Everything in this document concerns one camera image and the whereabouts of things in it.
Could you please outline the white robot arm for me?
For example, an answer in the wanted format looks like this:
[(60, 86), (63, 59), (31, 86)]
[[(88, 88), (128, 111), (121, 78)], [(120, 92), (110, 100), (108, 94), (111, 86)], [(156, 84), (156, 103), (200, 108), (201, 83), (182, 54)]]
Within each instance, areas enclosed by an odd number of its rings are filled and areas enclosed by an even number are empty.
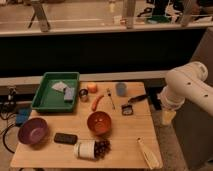
[(207, 85), (207, 67), (194, 61), (166, 73), (166, 85), (158, 95), (162, 107), (162, 124), (170, 125), (176, 111), (188, 99), (213, 116), (213, 87)]

